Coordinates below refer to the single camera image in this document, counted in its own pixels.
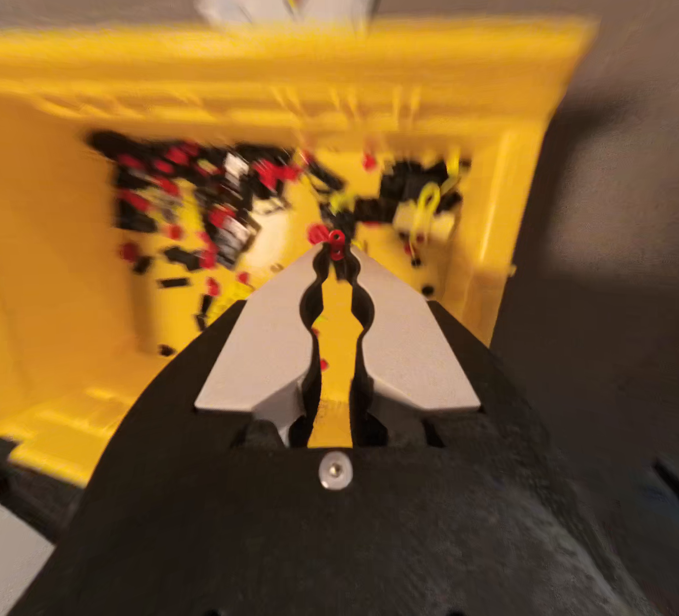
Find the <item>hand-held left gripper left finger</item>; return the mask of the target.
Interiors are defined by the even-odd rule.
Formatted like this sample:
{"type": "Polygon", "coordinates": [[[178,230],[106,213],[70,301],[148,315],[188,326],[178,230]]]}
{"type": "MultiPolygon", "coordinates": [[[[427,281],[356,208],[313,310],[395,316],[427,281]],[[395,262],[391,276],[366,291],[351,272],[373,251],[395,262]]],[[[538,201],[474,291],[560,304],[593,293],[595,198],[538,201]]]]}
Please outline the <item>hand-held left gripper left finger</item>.
{"type": "Polygon", "coordinates": [[[310,247],[245,301],[194,402],[198,411],[271,423],[286,447],[295,423],[313,421],[320,372],[314,324],[323,312],[325,244],[310,247]]]}

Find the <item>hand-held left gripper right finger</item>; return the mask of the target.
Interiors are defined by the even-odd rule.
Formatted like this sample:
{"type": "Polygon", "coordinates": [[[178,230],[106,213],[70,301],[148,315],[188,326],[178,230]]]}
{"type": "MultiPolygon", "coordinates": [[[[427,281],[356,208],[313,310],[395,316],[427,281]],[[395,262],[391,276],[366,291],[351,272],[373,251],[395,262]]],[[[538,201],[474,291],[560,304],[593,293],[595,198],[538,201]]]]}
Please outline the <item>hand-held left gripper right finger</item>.
{"type": "Polygon", "coordinates": [[[349,394],[354,442],[441,442],[435,421],[481,401],[425,297],[358,248],[346,255],[361,325],[349,394]]]}

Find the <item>yellow plastic bin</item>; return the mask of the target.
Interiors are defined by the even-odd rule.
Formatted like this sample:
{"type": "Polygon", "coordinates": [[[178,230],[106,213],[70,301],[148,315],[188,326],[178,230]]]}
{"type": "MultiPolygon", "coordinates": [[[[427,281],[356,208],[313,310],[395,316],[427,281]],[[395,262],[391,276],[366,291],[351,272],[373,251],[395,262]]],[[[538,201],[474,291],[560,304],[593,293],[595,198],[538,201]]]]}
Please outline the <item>yellow plastic bin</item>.
{"type": "Polygon", "coordinates": [[[446,244],[414,270],[382,228],[366,254],[489,346],[546,130],[597,31],[582,17],[495,16],[1,31],[11,463],[87,484],[133,401],[193,341],[169,359],[139,344],[93,130],[301,148],[367,194],[379,179],[360,171],[368,150],[429,162],[459,149],[471,169],[446,244]]]}

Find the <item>pile of loose lego pieces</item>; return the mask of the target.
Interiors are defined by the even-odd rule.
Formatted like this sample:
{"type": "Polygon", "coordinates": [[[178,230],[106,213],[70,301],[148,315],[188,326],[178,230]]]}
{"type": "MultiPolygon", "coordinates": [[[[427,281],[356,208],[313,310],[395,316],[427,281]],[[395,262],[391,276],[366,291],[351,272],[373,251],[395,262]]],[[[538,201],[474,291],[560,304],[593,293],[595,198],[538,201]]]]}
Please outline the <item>pile of loose lego pieces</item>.
{"type": "Polygon", "coordinates": [[[368,150],[360,171],[379,179],[367,194],[301,148],[133,139],[113,130],[93,130],[86,142],[111,165],[135,333],[144,351],[163,359],[307,248],[325,244],[329,256],[331,230],[346,237],[344,259],[328,258],[337,281],[348,282],[350,248],[367,253],[369,231],[382,228],[420,269],[429,246],[452,235],[471,169],[459,149],[429,162],[381,161],[368,150]]]}

